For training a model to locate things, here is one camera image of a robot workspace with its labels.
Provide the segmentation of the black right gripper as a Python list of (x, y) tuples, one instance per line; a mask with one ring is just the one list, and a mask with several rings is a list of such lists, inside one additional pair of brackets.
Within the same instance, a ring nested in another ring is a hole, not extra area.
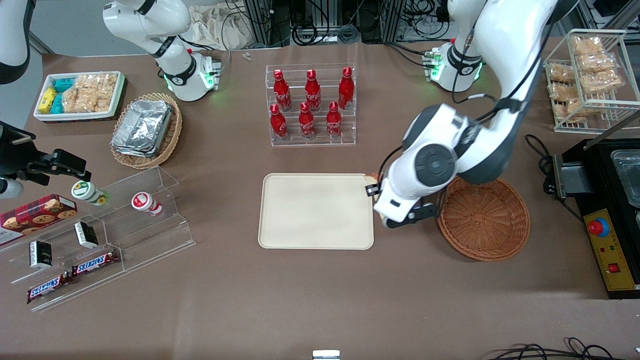
[(39, 152), (34, 144), (34, 133), (23, 131), (5, 122), (0, 123), (0, 175), (16, 180), (18, 173), (26, 170), (28, 174), (66, 175), (83, 182), (90, 182), (92, 173), (87, 171), (87, 162), (83, 158), (63, 149), (52, 153)]

